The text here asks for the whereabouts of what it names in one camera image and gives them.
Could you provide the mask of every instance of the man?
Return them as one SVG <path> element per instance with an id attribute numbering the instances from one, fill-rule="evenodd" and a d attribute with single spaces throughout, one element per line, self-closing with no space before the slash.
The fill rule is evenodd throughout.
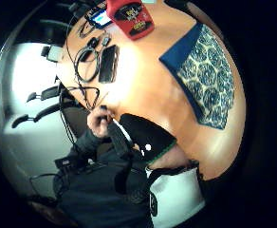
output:
<path id="1" fill-rule="evenodd" d="M 108 139 L 108 125 L 114 124 L 112 117 L 112 111 L 99 107 L 87 116 L 87 130 L 66 157 L 79 158 L 77 167 L 62 168 L 54 179 L 57 204 L 55 210 L 44 210 L 48 220 L 80 227 L 174 227 L 204 207 L 196 164 L 174 136 L 149 120 L 120 117 L 139 146 L 131 153 L 128 174 L 129 161 L 114 148 L 96 158 L 97 147 Z"/>

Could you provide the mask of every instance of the mobile phone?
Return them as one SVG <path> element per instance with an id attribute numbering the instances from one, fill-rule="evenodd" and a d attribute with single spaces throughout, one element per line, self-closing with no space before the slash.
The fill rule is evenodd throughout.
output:
<path id="1" fill-rule="evenodd" d="M 119 47 L 116 45 L 105 48 L 102 51 L 100 65 L 100 83 L 112 83 L 115 80 L 117 63 L 119 59 Z"/>
<path id="2" fill-rule="evenodd" d="M 90 21 L 97 29 L 102 29 L 112 23 L 104 9 L 99 10 L 90 17 Z"/>

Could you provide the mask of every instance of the black background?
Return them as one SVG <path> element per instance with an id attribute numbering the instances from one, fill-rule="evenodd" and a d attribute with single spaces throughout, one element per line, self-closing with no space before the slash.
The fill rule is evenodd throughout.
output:
<path id="1" fill-rule="evenodd" d="M 0 47 L 40 1 L 0 0 Z M 192 227 L 277 227 L 277 0 L 195 1 L 222 28 L 247 98 L 243 161 Z M 52 227 L 29 210 L 0 171 L 0 226 Z"/>

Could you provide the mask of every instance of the black phone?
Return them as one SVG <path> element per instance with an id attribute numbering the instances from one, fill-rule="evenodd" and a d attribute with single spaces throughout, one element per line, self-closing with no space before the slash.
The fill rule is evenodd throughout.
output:
<path id="1" fill-rule="evenodd" d="M 112 83 L 115 80 L 117 63 L 119 59 L 119 47 L 116 45 L 105 48 L 102 51 L 100 65 L 100 83 Z"/>

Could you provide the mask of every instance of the desk surface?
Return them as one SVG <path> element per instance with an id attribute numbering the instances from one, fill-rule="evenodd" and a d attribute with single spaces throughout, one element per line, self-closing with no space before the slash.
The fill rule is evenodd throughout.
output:
<path id="1" fill-rule="evenodd" d="M 231 66 L 234 103 L 224 130 L 198 124 L 183 90 L 158 60 L 196 21 L 161 1 L 146 4 L 146 7 L 154 19 L 155 30 L 137 41 L 131 41 L 116 25 L 107 27 L 106 30 L 112 34 L 110 45 L 117 44 L 120 47 L 116 81 L 102 85 L 96 78 L 89 85 L 100 89 L 98 105 L 107 105 L 113 109 L 117 119 L 122 113 L 129 112 L 161 125 L 177 137 L 178 144 L 189 158 L 200 161 L 200 171 L 205 180 L 218 177 L 234 161 L 244 131 L 246 101 L 239 72 L 225 46 L 216 37 Z M 67 38 L 72 58 L 91 37 L 102 34 L 102 31 L 94 30 L 84 39 L 80 38 L 77 30 L 83 21 L 81 19 L 73 27 Z M 86 78 L 93 68 L 90 65 L 84 63 L 79 67 L 81 75 Z M 77 86 L 74 68 L 65 46 L 62 60 L 58 63 L 58 77 L 65 86 Z M 74 90 L 71 93 L 85 105 L 80 91 Z"/>

